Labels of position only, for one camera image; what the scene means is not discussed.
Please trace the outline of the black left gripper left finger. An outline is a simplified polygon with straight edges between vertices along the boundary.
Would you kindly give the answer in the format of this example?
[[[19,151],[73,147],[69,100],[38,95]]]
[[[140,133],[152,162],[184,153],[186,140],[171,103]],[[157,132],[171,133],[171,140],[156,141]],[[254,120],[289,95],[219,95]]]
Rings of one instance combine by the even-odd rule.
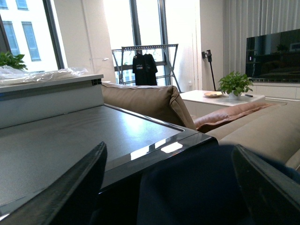
[[[90,225],[107,160],[105,142],[38,195],[12,211],[2,225]]]

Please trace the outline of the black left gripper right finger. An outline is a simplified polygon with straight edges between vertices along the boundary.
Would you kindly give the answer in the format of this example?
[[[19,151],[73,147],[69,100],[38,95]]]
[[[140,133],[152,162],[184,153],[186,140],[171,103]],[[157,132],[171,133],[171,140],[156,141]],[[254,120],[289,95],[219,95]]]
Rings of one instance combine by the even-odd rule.
[[[300,223],[300,174],[241,145],[232,152],[235,175],[256,225]]]

